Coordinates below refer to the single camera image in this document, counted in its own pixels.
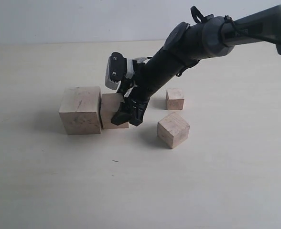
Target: white wall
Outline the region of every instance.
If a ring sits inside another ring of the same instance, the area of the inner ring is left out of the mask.
[[[0,0],[0,44],[165,39],[190,7],[234,19],[281,0]]]

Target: large wooden cube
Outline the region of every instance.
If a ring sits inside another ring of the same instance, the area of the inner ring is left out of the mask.
[[[183,110],[184,95],[181,89],[168,88],[166,92],[167,110]]]
[[[101,134],[100,87],[66,88],[59,115],[68,135]]]
[[[158,122],[158,137],[171,149],[174,149],[189,136],[190,125],[176,112]]]
[[[129,127],[128,122],[121,125],[111,123],[112,117],[123,101],[123,96],[120,93],[102,94],[100,114],[103,129],[124,129]]]

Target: table surface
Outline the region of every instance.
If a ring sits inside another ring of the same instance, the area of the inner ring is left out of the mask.
[[[139,127],[67,136],[64,89],[104,86],[107,58],[162,41],[0,46],[0,229],[281,229],[281,56],[236,47],[175,77]],[[189,139],[156,136],[181,88]]]

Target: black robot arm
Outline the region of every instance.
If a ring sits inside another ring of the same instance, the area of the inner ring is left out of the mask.
[[[169,80],[203,59],[228,55],[236,45],[271,42],[281,55],[281,5],[237,21],[203,16],[195,6],[191,13],[196,24],[178,24],[153,57],[126,59],[118,52],[109,57],[106,86],[124,96],[113,124],[140,125],[150,97]]]

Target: light wood block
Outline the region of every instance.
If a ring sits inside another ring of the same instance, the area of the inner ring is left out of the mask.
[[[168,88],[166,92],[166,103],[167,110],[183,110],[183,91],[177,88]]]
[[[174,149],[189,136],[190,125],[176,112],[158,122],[158,137],[171,149]]]
[[[100,87],[66,88],[59,115],[68,135],[101,134]]]
[[[118,111],[120,103],[123,101],[123,96],[120,93],[102,94],[100,115],[103,129],[129,128],[129,122],[121,125],[111,123],[112,117]]]

